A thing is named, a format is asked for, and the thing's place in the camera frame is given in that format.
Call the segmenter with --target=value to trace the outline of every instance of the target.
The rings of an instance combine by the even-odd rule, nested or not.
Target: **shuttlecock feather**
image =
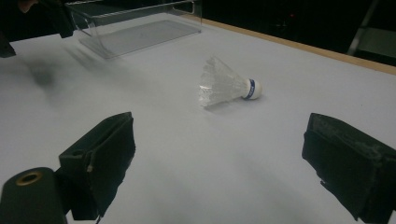
[[[199,102],[201,106],[229,102],[235,98],[256,99],[262,94],[262,85],[240,77],[217,57],[206,61],[201,75]]]

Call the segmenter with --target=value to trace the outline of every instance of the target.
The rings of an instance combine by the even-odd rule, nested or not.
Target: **clear plastic container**
[[[202,0],[144,2],[98,0],[66,7],[80,43],[104,58],[201,32]]]

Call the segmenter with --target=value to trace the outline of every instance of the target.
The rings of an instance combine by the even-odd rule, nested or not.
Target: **white surface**
[[[57,169],[99,121],[132,111],[136,154],[102,223],[356,223],[301,157],[310,113],[396,147],[396,76],[258,38],[206,26],[112,61],[74,38],[12,45],[18,56],[0,60],[0,183]],[[211,55],[263,96],[202,109]]]

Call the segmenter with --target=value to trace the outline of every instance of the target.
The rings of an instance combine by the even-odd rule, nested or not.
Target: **white table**
[[[94,125],[132,111],[136,154],[101,223],[353,224],[302,159],[310,113],[396,147],[396,76],[261,38],[205,25],[109,61],[57,35],[12,45],[18,55],[0,60],[1,184],[56,170]],[[212,55],[259,80],[262,98],[201,108]]]

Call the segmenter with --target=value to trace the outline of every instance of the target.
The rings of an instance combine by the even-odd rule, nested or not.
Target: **container rim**
[[[82,15],[90,18],[90,19],[101,19],[101,18],[105,18],[105,17],[117,16],[117,15],[130,13],[130,12],[135,12],[135,11],[144,10],[144,9],[150,9],[150,8],[155,8],[155,7],[175,6],[175,5],[184,4],[184,3],[195,3],[195,2],[202,1],[202,0],[184,0],[184,1],[174,2],[174,3],[160,4],[160,5],[151,6],[151,7],[140,7],[140,8],[135,8],[135,9],[127,9],[127,10],[123,10],[123,11],[119,11],[119,12],[105,13],[105,14],[96,15],[96,16],[92,16],[92,15],[90,15],[90,14],[84,12],[84,11],[77,10],[77,9],[72,7],[73,5],[88,4],[88,3],[92,3],[92,2],[105,2],[105,1],[106,0],[76,1],[76,2],[71,2],[71,3],[65,3],[64,5],[66,7],[68,7],[70,10],[73,10],[73,11],[75,11],[77,13],[80,13],[80,14],[82,14]]]

